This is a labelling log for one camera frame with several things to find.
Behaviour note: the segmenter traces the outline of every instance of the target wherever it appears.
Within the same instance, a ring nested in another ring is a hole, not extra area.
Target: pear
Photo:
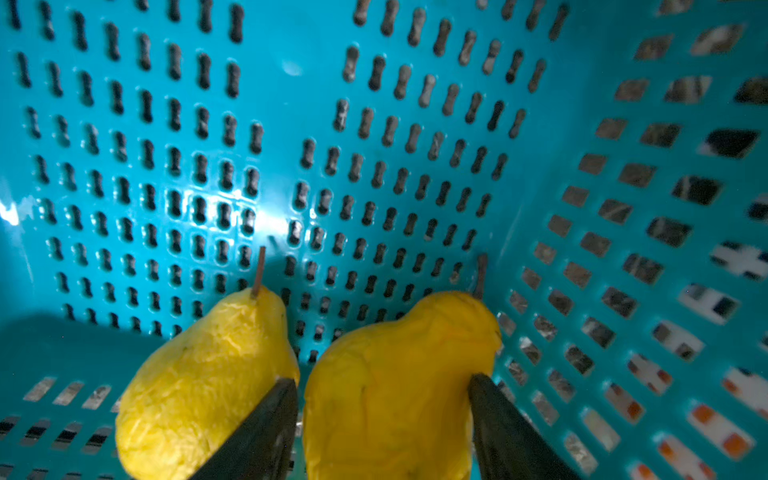
[[[492,373],[501,344],[496,318],[462,292],[433,293],[397,322],[339,338],[304,392],[309,480],[469,478],[468,386]]]
[[[224,297],[155,351],[122,396],[120,461],[137,480],[183,480],[205,463],[280,378],[299,384],[282,300],[261,286]]]

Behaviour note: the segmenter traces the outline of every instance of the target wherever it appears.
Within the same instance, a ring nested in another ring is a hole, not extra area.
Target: rectangular hole
[[[568,453],[571,454],[571,457],[573,457],[585,475],[592,475],[598,469],[597,459],[587,450],[587,446],[574,433],[569,433],[565,437],[564,444],[565,449],[568,450]]]
[[[69,445],[72,443],[72,440],[74,440],[74,437],[80,433],[80,430],[83,428],[83,424],[80,422],[71,422],[69,423],[64,430],[61,430],[61,433],[58,434],[58,437],[56,437],[56,440],[54,440],[53,445],[51,445],[51,448],[54,450],[64,451],[69,448]]]
[[[696,355],[704,348],[703,342],[697,337],[666,320],[662,320],[656,325],[652,335],[665,349],[686,362],[695,359]]]
[[[509,315],[504,312],[498,314],[498,325],[501,327],[502,332],[506,333],[507,336],[511,336],[512,333],[515,333],[515,328],[517,328],[515,322],[513,322],[512,319],[509,318]]]
[[[61,406],[67,406],[70,403],[72,403],[72,400],[78,395],[80,392],[80,389],[83,388],[84,383],[83,382],[72,382],[70,383],[67,388],[61,391],[61,393],[58,394],[56,399],[53,401],[54,405],[61,405]]]
[[[515,398],[515,394],[512,393],[512,391],[509,389],[506,383],[499,381],[498,382],[498,389],[502,391],[505,397],[507,397],[507,400],[509,400],[510,403],[515,403],[517,399]]]
[[[710,259],[735,276],[762,282],[768,276],[768,253],[751,245],[723,242],[712,250]]]
[[[672,190],[672,196],[706,206],[715,200],[722,186],[717,180],[686,175],[677,181]]]
[[[21,417],[17,416],[7,416],[0,422],[0,440],[3,440],[5,436],[13,430],[13,427],[16,426],[18,423],[18,420]]]
[[[564,402],[570,402],[574,395],[576,395],[576,388],[557,370],[552,370],[547,380]]]
[[[583,376],[589,375],[594,362],[577,346],[571,345],[565,351],[565,359]]]
[[[48,390],[51,389],[54,383],[56,383],[56,377],[54,376],[47,376],[43,378],[43,380],[37,382],[35,386],[33,386],[32,389],[27,392],[27,394],[24,396],[24,400],[26,402],[39,402],[40,399],[43,398],[46,393],[48,393]]]
[[[672,376],[644,355],[635,353],[627,362],[627,368],[640,383],[656,395],[663,395],[672,384]]]
[[[638,78],[636,80],[624,80],[616,89],[615,101],[640,101],[648,88],[648,80]]]
[[[654,147],[669,148],[674,144],[678,134],[680,134],[680,125],[650,124],[640,136],[640,143]]]
[[[744,32],[744,25],[721,25],[702,31],[693,45],[690,54],[694,57],[728,53],[739,41]]]
[[[624,261],[622,269],[641,282],[646,283],[647,285],[653,285],[656,283],[659,275],[661,275],[661,272],[664,271],[664,266],[650,258],[641,257],[637,253],[632,253]]]
[[[681,104],[697,104],[712,85],[709,75],[691,75],[670,83],[664,101]]]
[[[747,369],[732,368],[723,388],[768,422],[768,381]]]
[[[549,294],[547,300],[549,300],[549,303],[551,303],[558,312],[565,316],[568,316],[574,307],[574,301],[568,298],[560,290],[552,290],[552,293]]]
[[[51,421],[48,419],[40,419],[24,434],[24,438],[18,443],[22,447],[31,447],[38,442],[40,437],[43,436],[48,427],[51,426]]]
[[[592,175],[599,175],[608,158],[605,155],[586,154],[581,158],[578,169]]]
[[[656,173],[656,167],[643,164],[626,164],[621,169],[619,181],[633,187],[645,188]]]
[[[618,140],[621,134],[624,133],[624,129],[627,127],[627,121],[623,118],[604,118],[598,125],[598,129],[594,132],[597,138],[605,138],[607,140]]]
[[[608,425],[608,422],[593,409],[587,409],[581,420],[592,435],[603,445],[605,451],[613,452],[616,445],[621,441],[621,437],[616,433],[616,430]]]
[[[509,303],[511,303],[515,310],[521,315],[528,309],[528,301],[524,296],[517,292],[512,292],[512,295],[509,297]]]
[[[715,480],[717,477],[709,465],[672,435],[662,437],[657,449],[670,467],[683,478]]]
[[[618,313],[625,319],[632,316],[637,309],[637,300],[626,293],[609,286],[603,294],[603,303],[608,305],[611,310]]]
[[[522,279],[525,284],[531,287],[533,290],[536,290],[541,284],[541,277],[538,275],[538,273],[527,267],[525,270],[523,270]]]
[[[109,385],[102,385],[98,387],[96,390],[93,391],[91,396],[88,397],[87,400],[85,400],[85,403],[83,403],[83,408],[86,410],[95,410],[98,409],[104,399],[107,398],[107,395],[109,395],[109,392],[112,390],[112,387]]]
[[[605,399],[624,420],[627,420],[632,425],[636,424],[645,413],[643,406],[637,403],[632,395],[616,383],[611,383],[605,390]]]
[[[584,237],[581,238],[581,248],[585,249],[589,253],[593,253],[597,257],[605,257],[608,252],[608,248],[611,246],[611,241],[605,237],[601,237],[593,232],[587,232]]]
[[[538,365],[541,361],[541,350],[527,336],[520,338],[520,350],[534,365]]]
[[[85,443],[81,452],[85,455],[96,455],[101,446],[107,441],[110,433],[112,433],[112,427],[99,427]]]
[[[627,218],[629,218],[629,214],[631,213],[631,205],[620,202],[619,200],[614,200],[612,198],[609,198],[603,202],[603,204],[600,206],[600,210],[598,210],[598,215],[603,217],[605,220],[608,220],[609,222],[617,223],[619,225],[624,225],[624,223],[627,221]]]
[[[674,35],[659,35],[644,39],[634,53],[635,60],[658,60],[667,54]]]
[[[531,401],[544,421],[547,422],[547,425],[554,425],[560,418],[560,412],[547,400],[543,393],[537,391]]]
[[[536,248],[533,251],[534,257],[542,261],[544,265],[552,265],[554,256],[557,254],[557,250],[546,245],[542,242],[536,244]]]
[[[568,235],[568,231],[571,229],[571,225],[573,225],[573,222],[569,219],[563,218],[560,215],[552,215],[552,218],[549,219],[547,228],[560,237],[565,238],[565,236]]]
[[[507,365],[507,370],[509,370],[509,374],[512,375],[512,378],[518,385],[525,386],[525,383],[528,381],[528,374],[523,370],[523,367],[519,363],[510,360]]]
[[[541,336],[543,336],[544,339],[548,342],[552,341],[552,339],[554,339],[554,337],[558,334],[558,328],[541,315],[536,316],[536,320],[533,321],[533,326],[536,328],[536,331],[539,332]]]
[[[686,287],[677,300],[705,319],[725,325],[739,307],[739,301],[698,283]]]
[[[741,85],[733,99],[738,104],[768,104],[768,77],[748,79]]]
[[[581,326],[581,331],[603,348],[607,348],[616,338],[616,333],[613,330],[592,317],[589,317],[584,322],[584,325]]]
[[[707,135],[707,139],[697,148],[697,153],[709,157],[742,159],[752,150],[759,136],[759,131],[755,130],[718,128]]]
[[[565,278],[569,279],[576,286],[584,288],[589,283],[589,279],[592,277],[592,272],[585,269],[578,263],[570,262],[563,270]]]
[[[655,238],[670,247],[678,248],[688,238],[691,230],[690,225],[678,222],[677,220],[667,217],[656,217],[650,222],[645,233],[650,238]]]
[[[584,206],[584,203],[586,203],[587,197],[589,197],[589,190],[570,185],[565,189],[562,200],[566,204],[581,208]]]

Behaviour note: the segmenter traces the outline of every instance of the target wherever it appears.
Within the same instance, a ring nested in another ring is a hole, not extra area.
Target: teal plastic basket
[[[260,245],[302,384],[488,252],[494,381],[576,471],[764,478],[767,26],[757,0],[3,2],[0,478],[126,478],[122,390]]]

